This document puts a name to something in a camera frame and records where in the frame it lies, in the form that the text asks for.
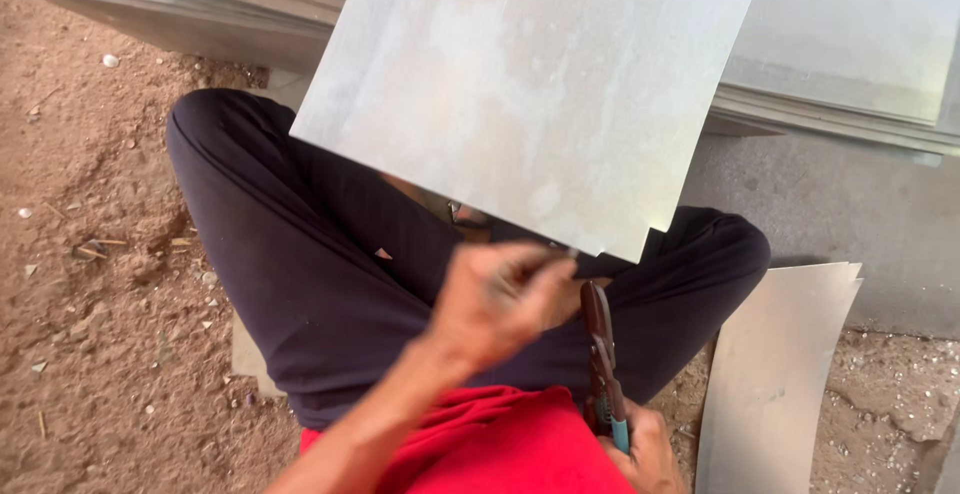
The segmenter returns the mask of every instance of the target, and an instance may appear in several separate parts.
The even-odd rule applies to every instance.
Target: red shirt
[[[320,436],[305,429],[300,452]],[[565,387],[455,389],[410,433],[376,490],[633,492],[606,455]]]

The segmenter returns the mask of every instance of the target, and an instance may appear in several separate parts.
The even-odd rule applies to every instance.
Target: sandy soil
[[[162,52],[39,0],[0,0],[0,23],[2,491],[262,489],[293,459],[297,426],[282,399],[230,377],[230,304],[200,280],[210,266],[163,127],[178,95],[261,86],[265,73]],[[126,244],[79,259],[90,239]],[[710,351],[652,402],[688,477]],[[960,398],[956,353],[845,334],[811,492],[908,492]]]

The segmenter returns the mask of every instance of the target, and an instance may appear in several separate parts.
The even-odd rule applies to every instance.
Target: black pants
[[[370,169],[289,137],[293,120],[244,92],[197,91],[171,111],[167,147],[270,376],[303,426],[324,428],[425,328],[462,236]],[[381,248],[393,259],[375,256]],[[638,265],[582,256],[582,277],[614,279],[606,294],[624,392],[653,397],[754,289],[769,257],[740,216],[693,207],[680,207],[666,234],[651,231]],[[469,385],[565,385],[579,402],[589,387],[583,331],[578,320],[551,329]]]

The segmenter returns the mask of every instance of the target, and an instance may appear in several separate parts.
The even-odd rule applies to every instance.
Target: person
[[[509,240],[532,233],[502,222],[467,244],[376,172],[290,137],[294,117],[207,89],[167,122],[199,238],[303,426],[269,492],[684,490],[663,416],[635,402],[760,281],[759,230],[682,206],[639,264],[574,261],[539,237]],[[629,454],[581,413],[584,279],[609,299]]]

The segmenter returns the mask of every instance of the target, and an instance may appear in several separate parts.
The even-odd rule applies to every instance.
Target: tin snips
[[[630,440],[627,414],[620,382],[614,378],[617,358],[614,355],[614,333],[610,323],[610,306],[603,288],[592,280],[580,288],[580,304],[586,334],[590,342],[590,397],[583,407],[586,423],[597,435],[608,435],[620,451],[629,453]]]

